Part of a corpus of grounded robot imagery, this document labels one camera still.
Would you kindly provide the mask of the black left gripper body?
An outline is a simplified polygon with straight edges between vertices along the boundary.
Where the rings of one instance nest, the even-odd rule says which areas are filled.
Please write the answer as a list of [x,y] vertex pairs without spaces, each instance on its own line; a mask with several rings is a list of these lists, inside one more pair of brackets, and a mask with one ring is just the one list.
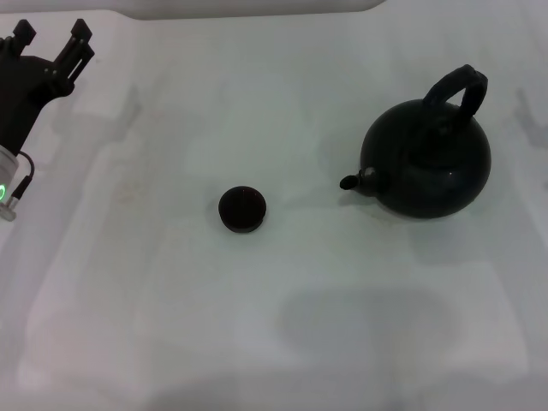
[[16,39],[1,40],[1,146],[18,155],[41,110],[74,90],[68,74],[74,67],[74,41],[54,61],[22,56]]

